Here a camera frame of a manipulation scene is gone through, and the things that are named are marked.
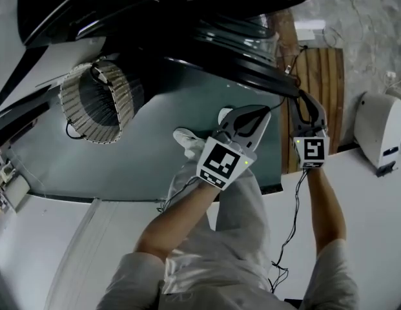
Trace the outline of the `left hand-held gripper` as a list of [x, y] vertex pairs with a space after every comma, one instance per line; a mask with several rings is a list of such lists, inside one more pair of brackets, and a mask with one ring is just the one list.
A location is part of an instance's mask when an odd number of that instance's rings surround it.
[[271, 119], [265, 105], [247, 105], [231, 110], [217, 135], [208, 137], [196, 167], [196, 176], [224, 191], [256, 160], [257, 149]]

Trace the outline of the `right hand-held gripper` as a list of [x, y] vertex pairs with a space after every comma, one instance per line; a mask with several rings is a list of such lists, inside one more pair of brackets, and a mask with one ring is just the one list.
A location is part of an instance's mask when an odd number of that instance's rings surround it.
[[299, 100], [292, 99], [293, 130], [299, 132], [292, 137], [293, 148], [300, 169], [317, 169], [324, 165], [329, 155], [327, 116], [322, 104], [310, 93], [299, 90], [299, 94], [305, 103], [308, 118], [302, 117]]

